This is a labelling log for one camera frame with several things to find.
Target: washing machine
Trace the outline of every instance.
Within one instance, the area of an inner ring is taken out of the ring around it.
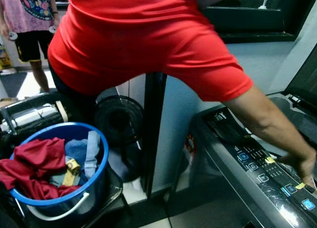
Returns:
[[[268,96],[315,149],[316,80],[317,68],[304,65],[284,92]],[[278,162],[285,154],[253,135],[227,107],[198,113],[166,197],[171,227],[317,227],[314,189]]]

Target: blue cloth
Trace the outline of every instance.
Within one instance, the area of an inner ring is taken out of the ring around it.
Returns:
[[[65,163],[67,163],[71,159],[73,159],[73,158],[71,158],[69,156],[65,156]],[[84,185],[85,182],[87,182],[87,181],[88,181],[88,179],[85,176],[84,167],[80,166],[80,174],[78,176],[76,176],[75,182],[77,183],[77,185]]]
[[[71,158],[69,156],[65,156],[65,163],[67,163],[71,159],[73,159],[73,158]],[[84,168],[81,167],[80,174],[76,175],[73,185],[82,186],[88,181],[84,172],[85,172]],[[55,185],[56,187],[59,187],[63,184],[65,174],[66,174],[66,171],[64,173],[61,173],[61,174],[53,175],[49,178],[49,182],[51,184]]]
[[[65,145],[65,156],[76,160],[83,169],[85,166],[87,139],[71,140]]]
[[[97,159],[96,156],[99,152],[100,136],[95,131],[88,132],[87,140],[87,153],[85,160],[85,175],[90,179],[96,172]]]

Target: control panel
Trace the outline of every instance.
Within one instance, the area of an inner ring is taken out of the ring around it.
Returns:
[[[248,177],[279,211],[287,204],[296,207],[301,215],[306,215],[317,223],[317,199],[313,194],[314,188],[302,183],[292,167],[276,162],[244,128],[237,124],[227,108],[205,115],[204,121]]]

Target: red shirt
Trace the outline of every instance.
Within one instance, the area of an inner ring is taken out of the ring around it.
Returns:
[[[0,160],[0,181],[7,190],[47,200],[67,195],[80,186],[56,187],[47,178],[66,169],[64,139],[33,140],[14,149],[14,159]]]
[[[251,79],[198,11],[195,0],[69,0],[49,47],[58,76],[85,95],[164,72],[202,100],[246,92]]]

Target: hand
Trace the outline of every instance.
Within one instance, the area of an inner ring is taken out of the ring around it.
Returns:
[[[9,39],[9,28],[6,23],[1,23],[1,35]]]
[[[278,159],[279,162],[292,166],[297,175],[301,178],[302,182],[315,188],[314,183],[314,168],[316,162],[316,152],[314,151],[306,159],[300,159],[297,156],[288,154]]]
[[[56,28],[58,28],[58,26],[59,26],[59,15],[58,15],[58,14],[55,14],[55,15],[54,15],[54,22],[53,22],[53,24],[54,24],[54,26],[55,26]]]

